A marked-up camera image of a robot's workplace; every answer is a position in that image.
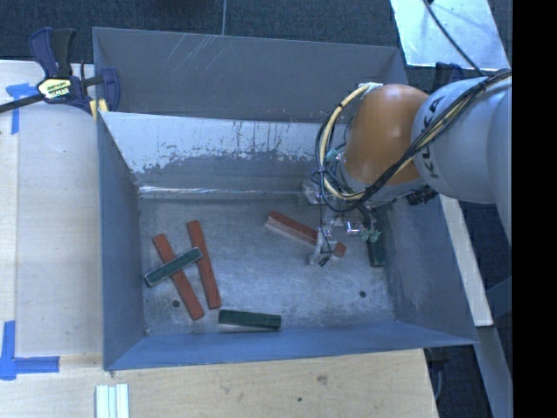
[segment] black cable wire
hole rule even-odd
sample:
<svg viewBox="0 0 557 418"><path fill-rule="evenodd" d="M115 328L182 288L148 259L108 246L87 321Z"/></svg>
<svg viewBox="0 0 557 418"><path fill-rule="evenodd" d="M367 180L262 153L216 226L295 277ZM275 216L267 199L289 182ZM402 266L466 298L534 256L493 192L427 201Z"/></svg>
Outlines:
<svg viewBox="0 0 557 418"><path fill-rule="evenodd" d="M443 34L445 35L446 39L453 45L453 47L456 49L456 51L459 52L459 54L464 58L464 60L466 60L480 76L484 77L486 73L484 73L480 69L480 67L459 47L459 45L455 42L453 37L448 33L448 31L445 29L445 27L441 24L441 22L435 15L429 2L427 2L427 0L422 0L422 1L424 2L424 5L426 6L426 9L429 12L430 16L432 17L433 21L437 24L437 26L439 26L439 29L443 31Z"/></svg>
<svg viewBox="0 0 557 418"><path fill-rule="evenodd" d="M392 176L394 176L394 174L400 169L401 166L405 164L405 162L415 157L424 147L431 144L440 135L445 133L454 124L459 115L475 100L476 97L478 97L482 92L486 91L490 86L493 86L502 80L510 78L511 76L511 70L500 70L494 73L492 76L483 79L481 82L464 91L449 106L447 106L447 108L443 110L420 135L418 135L418 137L410 144L410 147L408 147L406 152L396 163L391 165L391 167L383 172L373 184L369 185L364 190L364 194L361 198L357 199L356 201L340 200L340 203L343 205L343 207L334 206L331 200L328 199L328 192L325 189L325 175L327 175L327 177L330 177L331 174L330 171L326 168L326 163L320 163L319 160L319 143L327 124L327 119L319 128L319 132L315 142L315 159L318 166L318 169L315 171L315 173L319 173L320 176L319 186L321 198L334 212L345 213L350 212L354 209L359 209L367 200L369 200L375 193L377 193L379 189L381 189L381 187L383 187Z"/></svg>

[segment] bin floor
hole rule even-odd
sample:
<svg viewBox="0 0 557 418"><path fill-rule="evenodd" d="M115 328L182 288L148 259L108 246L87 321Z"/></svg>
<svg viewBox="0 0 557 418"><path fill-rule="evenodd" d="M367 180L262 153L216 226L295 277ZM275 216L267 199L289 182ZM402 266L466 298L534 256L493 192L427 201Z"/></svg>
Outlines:
<svg viewBox="0 0 557 418"><path fill-rule="evenodd" d="M334 237L346 254L310 266L312 247L265 227L272 210L316 229L319 207L296 197L275 199L140 199L142 274L161 265L152 238L166 234L176 255L191 249L186 223L197 219L218 283L222 308L281 314L282 328L336 327L394 320L385 269L371 267L360 237L342 229ZM145 326L150 334L234 331L209 310L195 265L185 269L205 316L192 321L170 279L144 286Z"/></svg>

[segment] red block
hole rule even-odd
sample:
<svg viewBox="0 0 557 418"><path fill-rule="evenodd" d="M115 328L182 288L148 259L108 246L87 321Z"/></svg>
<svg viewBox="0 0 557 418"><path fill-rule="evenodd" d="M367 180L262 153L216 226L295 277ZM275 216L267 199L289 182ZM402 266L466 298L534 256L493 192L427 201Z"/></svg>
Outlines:
<svg viewBox="0 0 557 418"><path fill-rule="evenodd" d="M163 233L153 238L153 244L157 248L158 255L163 263L168 263L169 261L176 258L176 255L172 251L170 243ZM201 319L205 315L203 307L201 307L198 296L195 295L193 288L191 288L190 281L185 276L184 271L178 271L177 273L174 273L171 276L171 280L178 290L178 294L180 295L185 309L188 311L191 319Z"/></svg>
<svg viewBox="0 0 557 418"><path fill-rule="evenodd" d="M199 277L201 278L201 284L203 285L203 289L205 291L207 305L211 310L220 308L222 306L222 301L220 299L220 293L218 292L215 274L212 271L211 259L209 258L209 251L207 251L207 245L205 244L205 237L203 236L201 224L199 221L193 220L187 224L187 228L190 235L191 245L197 246L203 254L203 257L198 260L198 270Z"/></svg>
<svg viewBox="0 0 557 418"><path fill-rule="evenodd" d="M303 225L295 219L287 217L283 213L271 211L266 224L272 229L276 229L293 236L293 238L295 239L300 239L312 246L317 245L317 237L319 233L318 231L316 231L315 229L311 229L309 226ZM332 250L332 255L336 257L343 257L345 255L345 252L346 245L338 241L334 249Z"/></svg>

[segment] gray bin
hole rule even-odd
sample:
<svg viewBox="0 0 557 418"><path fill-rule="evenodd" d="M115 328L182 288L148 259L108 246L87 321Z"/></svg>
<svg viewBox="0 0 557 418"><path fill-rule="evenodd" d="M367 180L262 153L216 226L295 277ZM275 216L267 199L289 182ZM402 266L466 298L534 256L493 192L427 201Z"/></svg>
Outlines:
<svg viewBox="0 0 557 418"><path fill-rule="evenodd" d="M313 228L300 193L326 113L358 84L406 83L399 51L366 45L95 29L95 63L117 68L122 102L98 121L104 368L267 361L476 341L437 199L378 211L386 265L359 238L338 262L308 266L304 244L265 228L271 210ZM349 119L354 108L344 113ZM281 314L278 331L191 321L151 243L191 248L197 219L223 308Z"/></svg>

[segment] black carpet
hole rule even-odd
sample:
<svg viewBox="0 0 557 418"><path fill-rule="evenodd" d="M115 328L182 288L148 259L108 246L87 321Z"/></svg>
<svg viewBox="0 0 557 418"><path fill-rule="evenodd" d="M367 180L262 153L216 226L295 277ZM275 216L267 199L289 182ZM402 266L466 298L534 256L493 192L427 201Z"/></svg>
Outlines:
<svg viewBox="0 0 557 418"><path fill-rule="evenodd" d="M488 2L512 63L513 0ZM94 26L399 46L389 0L0 0L0 14L4 59L30 60L29 36L44 26L76 29L70 58L86 63L93 62ZM408 67L407 75L411 85L432 90L432 69ZM462 206L489 289L510 275L510 247L493 206ZM510 367L511 319L507 316L497 324ZM441 418L491 417L473 349L452 347L446 355Z"/></svg>

